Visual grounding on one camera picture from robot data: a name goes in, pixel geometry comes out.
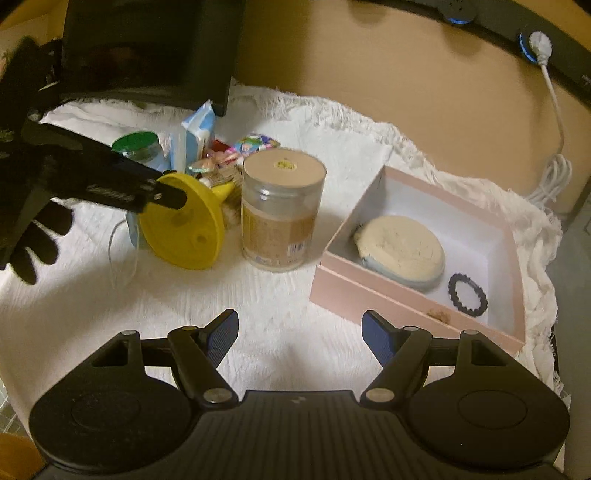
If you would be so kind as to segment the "black gloved left hand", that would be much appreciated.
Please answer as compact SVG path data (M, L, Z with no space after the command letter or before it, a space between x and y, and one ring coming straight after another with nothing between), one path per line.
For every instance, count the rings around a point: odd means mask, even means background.
M33 98L45 83L47 62L42 50L25 37L1 74L1 268L11 267L26 284L37 283L33 264L53 265L58 247L50 234L65 235L72 211L51 199L37 206L27 202L41 154L25 142L22 130Z

